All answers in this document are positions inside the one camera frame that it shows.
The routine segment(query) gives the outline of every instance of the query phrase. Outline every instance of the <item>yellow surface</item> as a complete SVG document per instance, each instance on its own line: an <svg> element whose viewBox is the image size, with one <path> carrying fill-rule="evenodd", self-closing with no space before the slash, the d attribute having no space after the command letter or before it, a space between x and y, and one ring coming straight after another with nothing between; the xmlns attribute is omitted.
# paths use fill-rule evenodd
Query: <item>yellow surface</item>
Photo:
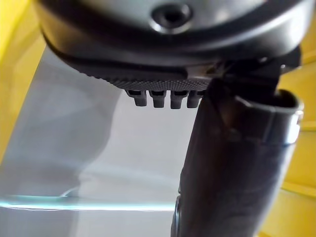
<svg viewBox="0 0 316 237"><path fill-rule="evenodd" d="M0 163L44 46L29 0L0 0Z"/></svg>

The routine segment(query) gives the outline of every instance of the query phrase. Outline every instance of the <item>screw hole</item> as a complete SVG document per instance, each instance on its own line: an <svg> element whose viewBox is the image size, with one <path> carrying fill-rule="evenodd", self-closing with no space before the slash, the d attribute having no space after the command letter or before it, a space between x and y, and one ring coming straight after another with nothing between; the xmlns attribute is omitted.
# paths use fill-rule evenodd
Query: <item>screw hole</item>
<svg viewBox="0 0 316 237"><path fill-rule="evenodd" d="M178 22L181 22L184 18L183 13L176 10L166 11L163 16L166 22L169 24L176 24Z"/></svg>

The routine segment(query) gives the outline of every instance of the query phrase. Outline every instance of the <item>white surface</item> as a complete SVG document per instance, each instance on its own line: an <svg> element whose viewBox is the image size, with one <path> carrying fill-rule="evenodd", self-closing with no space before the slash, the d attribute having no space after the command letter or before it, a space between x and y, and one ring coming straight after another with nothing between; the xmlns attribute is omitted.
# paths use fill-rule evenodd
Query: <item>white surface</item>
<svg viewBox="0 0 316 237"><path fill-rule="evenodd" d="M46 50L0 171L0 194L174 202L196 109L134 105ZM0 209L1 237L167 237L172 212Z"/></svg>

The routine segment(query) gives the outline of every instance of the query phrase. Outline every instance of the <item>yellow wall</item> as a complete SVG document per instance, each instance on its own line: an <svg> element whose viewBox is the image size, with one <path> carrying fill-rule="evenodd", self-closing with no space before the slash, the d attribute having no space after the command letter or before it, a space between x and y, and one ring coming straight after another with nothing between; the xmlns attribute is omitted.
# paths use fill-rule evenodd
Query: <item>yellow wall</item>
<svg viewBox="0 0 316 237"><path fill-rule="evenodd" d="M0 163L44 46L29 0L0 0Z"/></svg>

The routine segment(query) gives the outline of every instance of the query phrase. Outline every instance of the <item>vacuum hose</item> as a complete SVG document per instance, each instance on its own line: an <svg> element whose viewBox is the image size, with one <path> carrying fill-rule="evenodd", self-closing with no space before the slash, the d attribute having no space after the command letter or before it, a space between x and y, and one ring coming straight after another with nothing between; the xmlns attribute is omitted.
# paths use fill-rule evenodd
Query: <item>vacuum hose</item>
<svg viewBox="0 0 316 237"><path fill-rule="evenodd" d="M254 101L214 79L181 172L172 237L253 237L286 174L303 116L290 92Z"/></svg>

